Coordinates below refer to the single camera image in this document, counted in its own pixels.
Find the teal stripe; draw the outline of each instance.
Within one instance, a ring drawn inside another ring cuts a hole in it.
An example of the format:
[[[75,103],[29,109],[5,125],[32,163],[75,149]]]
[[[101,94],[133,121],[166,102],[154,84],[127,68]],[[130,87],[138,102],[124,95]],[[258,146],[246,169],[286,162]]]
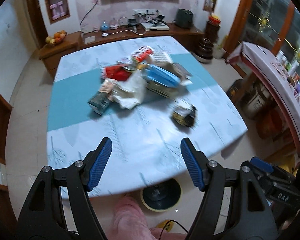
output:
[[[187,86],[189,91],[217,84],[191,54],[174,54],[171,57],[174,62],[181,64],[193,75],[191,79],[193,84]],[[91,70],[53,84],[48,115],[48,131],[99,117],[92,111],[87,101],[95,95],[101,85],[100,73],[99,69]],[[163,99],[162,96],[148,91],[143,103],[161,99]],[[105,114],[112,114],[120,110],[119,104],[113,103]]]

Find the blue gripper pad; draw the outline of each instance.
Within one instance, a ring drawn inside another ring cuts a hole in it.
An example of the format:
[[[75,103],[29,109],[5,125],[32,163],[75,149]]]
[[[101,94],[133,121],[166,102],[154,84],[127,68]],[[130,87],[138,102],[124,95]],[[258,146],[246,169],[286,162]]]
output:
[[[195,187],[198,187],[199,190],[203,190],[204,182],[202,179],[202,169],[194,158],[193,153],[191,152],[185,139],[182,139],[180,148],[183,160],[186,163],[193,185]]]
[[[91,191],[95,186],[99,184],[103,171],[112,152],[112,141],[108,139],[100,150],[98,157],[96,158],[93,166],[90,169],[89,182],[87,188]]]
[[[264,172],[272,173],[274,171],[271,164],[269,164],[263,160],[260,160],[258,157],[253,157],[250,160],[250,163]]]

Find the router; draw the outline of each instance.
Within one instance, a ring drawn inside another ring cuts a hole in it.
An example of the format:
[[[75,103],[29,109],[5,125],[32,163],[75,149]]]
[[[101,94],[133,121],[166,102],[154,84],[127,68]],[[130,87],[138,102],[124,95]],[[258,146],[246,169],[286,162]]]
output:
[[[170,30],[169,26],[163,24],[163,23],[158,23],[157,26],[153,26],[153,23],[141,23],[143,28],[146,31],[168,31]]]

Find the red and white package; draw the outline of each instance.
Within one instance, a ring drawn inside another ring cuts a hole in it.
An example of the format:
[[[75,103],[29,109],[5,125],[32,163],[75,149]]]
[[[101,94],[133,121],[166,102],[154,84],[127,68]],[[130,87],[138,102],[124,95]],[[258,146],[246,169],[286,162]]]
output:
[[[117,81],[126,81],[130,77],[131,73],[127,72],[123,65],[114,65],[102,68],[101,78],[111,78]]]
[[[132,59],[141,63],[144,61],[148,55],[153,54],[154,50],[150,46],[142,46],[136,51],[132,52]]]

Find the metal screw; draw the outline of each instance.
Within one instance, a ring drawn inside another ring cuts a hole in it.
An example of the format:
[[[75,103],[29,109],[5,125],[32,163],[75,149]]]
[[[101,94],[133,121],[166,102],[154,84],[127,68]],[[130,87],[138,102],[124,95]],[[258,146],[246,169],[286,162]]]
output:
[[[74,166],[76,166],[76,167],[81,167],[82,165],[83,165],[83,161],[76,161],[74,163]]]
[[[250,171],[250,168],[249,168],[248,166],[243,166],[243,167],[242,167],[242,170],[243,170],[244,172],[249,172],[249,171]]]
[[[216,161],[209,161],[208,164],[210,167],[213,167],[213,168],[218,165],[218,163]]]
[[[44,167],[42,168],[42,171],[43,171],[43,172],[48,172],[48,171],[50,171],[50,166],[44,166]]]

